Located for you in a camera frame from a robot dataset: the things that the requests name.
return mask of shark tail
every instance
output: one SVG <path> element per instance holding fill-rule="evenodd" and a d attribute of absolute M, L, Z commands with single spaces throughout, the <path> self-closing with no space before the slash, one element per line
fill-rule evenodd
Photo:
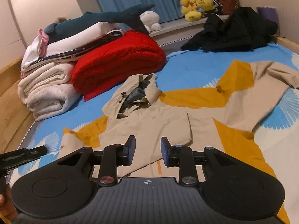
<path fill-rule="evenodd" d="M 151 9 L 153 6 L 154 4 L 151 3 L 142 3 L 129 7 L 128 9 L 121 12 L 122 20 L 126 25 L 136 30 L 137 32 L 148 35 L 149 32 L 141 22 L 139 16 L 147 10 Z"/>

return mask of bed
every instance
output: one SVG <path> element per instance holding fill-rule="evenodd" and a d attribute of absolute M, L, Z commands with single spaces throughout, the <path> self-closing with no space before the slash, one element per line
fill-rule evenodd
<path fill-rule="evenodd" d="M 244 62 L 272 60 L 299 70 L 299 45 L 285 39 L 275 38 L 265 48 L 252 52 L 204 53 L 179 51 L 189 37 L 160 45 L 167 53 L 167 64 L 156 73 L 157 86 L 162 92 L 195 87 L 215 87 L 234 59 Z M 63 129 L 79 130 L 103 115 L 101 109 L 120 87 L 93 98 L 83 99 L 66 113 L 35 122 L 32 114 L 18 100 L 17 85 L 20 60 L 0 71 L 0 135 L 1 151 L 7 152 L 18 147 L 36 147 L 47 143 L 50 153 L 41 159 L 28 163 L 10 173 L 10 185 L 21 176 L 40 168 L 58 157 Z M 290 222 L 299 223 L 299 90 L 288 89 L 274 110 L 255 128 L 255 143 L 260 147 L 265 161 L 273 168 L 286 191 L 284 207 Z"/>

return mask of gray gripper base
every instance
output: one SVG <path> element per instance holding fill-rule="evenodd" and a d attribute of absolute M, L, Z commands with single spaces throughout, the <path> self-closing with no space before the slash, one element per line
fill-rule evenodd
<path fill-rule="evenodd" d="M 76 213 L 54 220 L 20 214 L 13 224 L 282 224 L 277 217 L 257 221 L 234 220 L 212 210 L 195 188 L 178 185 L 174 178 L 123 178 L 101 188 Z"/>

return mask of purple object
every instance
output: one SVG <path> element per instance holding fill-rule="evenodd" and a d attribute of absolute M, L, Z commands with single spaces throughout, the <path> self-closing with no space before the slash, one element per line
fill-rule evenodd
<path fill-rule="evenodd" d="M 263 18 L 276 22 L 278 25 L 277 35 L 280 34 L 279 32 L 279 19 L 276 9 L 273 7 L 257 7 L 258 14 L 261 15 Z"/>

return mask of crosshair logo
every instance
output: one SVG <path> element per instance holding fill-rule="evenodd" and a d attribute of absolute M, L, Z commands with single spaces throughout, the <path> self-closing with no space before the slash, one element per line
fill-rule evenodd
<path fill-rule="evenodd" d="M 146 184 L 146 185 L 149 185 L 149 184 L 151 184 L 151 183 L 152 183 L 152 181 L 151 181 L 151 180 L 149 180 L 149 179 L 147 179 L 147 180 L 145 180 L 143 183 L 144 183 L 144 184 Z"/>

